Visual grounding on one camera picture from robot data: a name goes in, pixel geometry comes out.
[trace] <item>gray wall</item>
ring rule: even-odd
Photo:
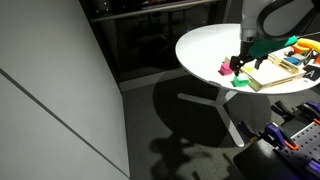
[[[0,74],[1,180],[128,180]]]
[[[5,1],[0,6],[0,21],[0,68],[52,111],[53,121],[61,119],[101,153],[101,159],[109,159],[114,170],[129,176],[122,96],[80,3]],[[32,117],[20,121],[33,124]],[[61,133],[61,129],[56,131],[57,136]],[[63,136],[60,140],[66,141],[65,145],[71,141]],[[43,159],[41,165],[46,163],[50,161]]]

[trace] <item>table leg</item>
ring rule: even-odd
[[[243,147],[244,146],[243,139],[241,138],[237,128],[235,127],[231,118],[229,117],[226,109],[223,107],[223,105],[226,102],[228,102],[236,94],[237,94],[237,92],[235,92],[235,91],[219,89],[218,96],[215,101],[210,100],[210,99],[206,99],[206,98],[201,98],[201,97],[197,97],[197,96],[184,94],[184,93],[179,93],[178,98],[186,100],[186,101],[195,102],[198,104],[203,104],[203,105],[215,107],[217,109],[223,123],[225,124],[226,128],[228,129],[235,144],[239,147]]]

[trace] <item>white round table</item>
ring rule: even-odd
[[[183,35],[176,44],[176,55],[181,65],[193,76],[219,87],[215,101],[180,93],[180,99],[210,105],[217,108],[234,142],[244,146],[244,142],[223,105],[237,92],[249,94],[287,94],[309,89],[320,82],[301,78],[281,85],[254,91],[251,87],[234,87],[234,75],[222,76],[218,70],[225,57],[240,53],[240,25],[218,24],[201,27]]]

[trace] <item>table top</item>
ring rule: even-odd
[[[209,25],[192,30],[179,39],[175,50],[181,65],[189,73],[206,83],[236,92],[287,94],[309,89],[320,82],[320,78],[317,81],[300,78],[257,92],[249,86],[233,87],[234,74],[222,76],[219,70],[225,57],[240,53],[239,24]]]

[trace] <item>dark floor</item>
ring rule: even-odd
[[[245,179],[233,157],[237,147],[212,107],[177,98],[179,92],[214,98],[217,89],[185,76],[123,92],[132,180]],[[320,101],[320,87],[279,96],[237,94],[226,108],[235,123],[254,130],[270,121],[282,123],[270,105],[282,100],[287,107]]]

